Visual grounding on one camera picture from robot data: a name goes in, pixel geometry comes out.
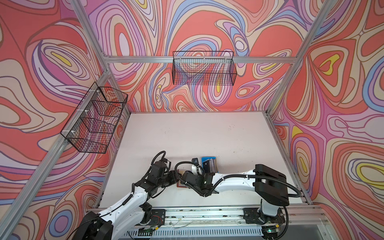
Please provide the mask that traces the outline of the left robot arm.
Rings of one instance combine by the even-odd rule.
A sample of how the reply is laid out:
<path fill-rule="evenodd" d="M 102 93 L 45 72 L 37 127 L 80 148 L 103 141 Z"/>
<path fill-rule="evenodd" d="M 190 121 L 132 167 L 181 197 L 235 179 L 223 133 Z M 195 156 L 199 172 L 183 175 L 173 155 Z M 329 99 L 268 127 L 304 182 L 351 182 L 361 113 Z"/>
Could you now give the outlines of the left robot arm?
<path fill-rule="evenodd" d="M 99 213 L 89 212 L 68 240 L 117 240 L 137 224 L 151 221 L 152 205 L 148 200 L 157 196 L 158 189 L 176 183 L 172 163 L 166 151 L 155 155 L 144 176 L 132 184 L 132 190 L 112 206 Z"/>

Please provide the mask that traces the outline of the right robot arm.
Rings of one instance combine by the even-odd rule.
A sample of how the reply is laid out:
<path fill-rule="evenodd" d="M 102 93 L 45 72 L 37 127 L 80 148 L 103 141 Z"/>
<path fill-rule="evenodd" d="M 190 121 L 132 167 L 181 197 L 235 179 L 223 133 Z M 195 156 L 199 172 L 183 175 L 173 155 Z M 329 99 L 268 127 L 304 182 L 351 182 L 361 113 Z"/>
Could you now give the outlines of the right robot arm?
<path fill-rule="evenodd" d="M 244 219 L 252 224 L 282 224 L 286 221 L 283 211 L 290 205 L 289 198 L 301 198 L 301 191 L 287 183 L 286 175 L 263 164 L 253 170 L 237 174 L 205 172 L 194 162 L 175 165 L 176 180 L 199 196 L 207 198 L 228 191 L 255 192 L 261 197 L 261 205 L 255 214 Z"/>

